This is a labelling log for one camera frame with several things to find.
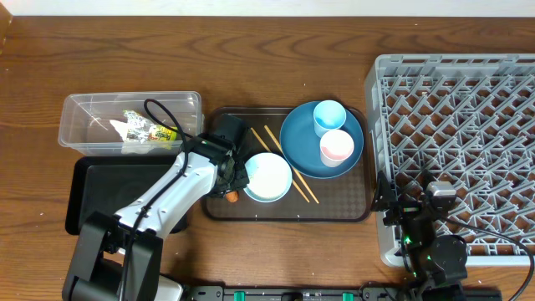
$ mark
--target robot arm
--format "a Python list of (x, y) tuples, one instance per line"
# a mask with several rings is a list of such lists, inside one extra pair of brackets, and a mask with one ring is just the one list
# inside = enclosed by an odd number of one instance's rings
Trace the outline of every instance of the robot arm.
[[(122, 227), (133, 227), (141, 208), (179, 172), (184, 164), (184, 153), (177, 156), (173, 167), (143, 196), (115, 215)], [(216, 184), (217, 166), (209, 158), (190, 153), (184, 176), (161, 195), (141, 220), (138, 231), (150, 229), (157, 237), (166, 239), (173, 227), (186, 215), (188, 209), (208, 194)]]
[(449, 182), (431, 181), (431, 175), (423, 175), (424, 200), (405, 201), (396, 198), (380, 171), (371, 210), (385, 212), (384, 225), (399, 226), (403, 232), (401, 253), (409, 259), (415, 281), (398, 299), (449, 300), (452, 294), (463, 294), (459, 282), (467, 277), (467, 245), (457, 235), (436, 236), (433, 222), (436, 214), (446, 215), (454, 207), (456, 190)]
[[(208, 133), (184, 144), (186, 151), (177, 156), (172, 168), (143, 196), (119, 209), (113, 217), (93, 213), (80, 231), (65, 278), (63, 300), (116, 301), (123, 267), (105, 259), (104, 252), (117, 253), (121, 248), (126, 249), (130, 239), (134, 241), (126, 277), (126, 299), (177, 300), (180, 285), (159, 280), (163, 241), (199, 198), (206, 194), (224, 196), (248, 183), (245, 165), (237, 156), (248, 131), (242, 120), (222, 115), (214, 120)], [(188, 162), (184, 175), (175, 179), (186, 153)], [(175, 182), (161, 193), (171, 181)], [(161, 195), (140, 220), (135, 236), (130, 237), (141, 208), (159, 193)], [(170, 298), (169, 292), (179, 293)]]

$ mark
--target pink cup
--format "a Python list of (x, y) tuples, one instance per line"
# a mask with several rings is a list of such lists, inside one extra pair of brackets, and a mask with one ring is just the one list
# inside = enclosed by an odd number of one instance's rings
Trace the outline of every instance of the pink cup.
[(321, 137), (319, 149), (321, 161), (328, 167), (336, 167), (353, 154), (353, 138), (343, 130), (330, 130)]

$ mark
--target plastic dish rack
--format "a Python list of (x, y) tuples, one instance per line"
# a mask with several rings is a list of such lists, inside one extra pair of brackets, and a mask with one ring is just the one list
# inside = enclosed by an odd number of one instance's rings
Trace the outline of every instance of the plastic dish rack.
[[(418, 197), (426, 169), (457, 190), (450, 218), (535, 247), (535, 54), (382, 55), (365, 84), (375, 169), (398, 197)], [(400, 231), (383, 217), (381, 257), (403, 266)], [(436, 230), (466, 239), (469, 266), (529, 264), (501, 239)]]

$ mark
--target wooden table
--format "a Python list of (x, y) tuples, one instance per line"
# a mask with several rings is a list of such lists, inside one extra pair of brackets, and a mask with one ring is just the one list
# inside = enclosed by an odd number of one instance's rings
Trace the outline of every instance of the wooden table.
[[(535, 22), (500, 18), (24, 18), (0, 56), (0, 299), (59, 300), (76, 237), (64, 230), (74, 163), (58, 145), (68, 94), (194, 90), (223, 105), (341, 99), (365, 112), (364, 78), (392, 53), (535, 52)], [(359, 287), (408, 275), (361, 224), (213, 222), (198, 204), (161, 271), (187, 283)], [(469, 268), (509, 298), (527, 268)], [(522, 300), (535, 298), (531, 285)]]

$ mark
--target chopsticks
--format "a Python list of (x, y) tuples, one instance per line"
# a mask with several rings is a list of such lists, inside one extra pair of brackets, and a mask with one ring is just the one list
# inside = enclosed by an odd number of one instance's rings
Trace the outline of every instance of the chopsticks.
[[(283, 148), (281, 147), (280, 143), (278, 143), (278, 140), (277, 138), (275, 138), (275, 135), (271, 132), (271, 130), (269, 129), (269, 127), (267, 125), (264, 126), (264, 129), (266, 129), (267, 133), (269, 134), (269, 136), (271, 137), (271, 139), (273, 139), (273, 142), (275, 142), (275, 144), (277, 145), (278, 149), (280, 151), (283, 151)], [(295, 169), (295, 167), (292, 166), (292, 169), (293, 171), (295, 171), (295, 174), (298, 176), (299, 180), (301, 180), (301, 183), (303, 183), (303, 186), (305, 188), (307, 188), (308, 190), (308, 193), (310, 193), (310, 195), (313, 197), (313, 199), (319, 204), (319, 201), (318, 201), (318, 198), (314, 195), (314, 193), (312, 192), (312, 190), (310, 189), (310, 187), (308, 186), (307, 182), (304, 181), (303, 177), (301, 176), (301, 173)]]
[[(266, 151), (272, 152), (253, 128), (251, 128), (251, 132), (254, 134), (255, 137), (257, 137), (258, 142), (260, 142), (260, 144), (266, 149)], [(301, 188), (298, 186), (298, 183), (296, 183), (294, 179), (292, 179), (292, 184), (295, 188), (297, 188), (299, 193), (301, 193), (301, 196), (303, 196), (307, 202), (310, 202), (310, 200), (307, 198), (307, 196), (304, 194), (304, 192), (301, 190)]]

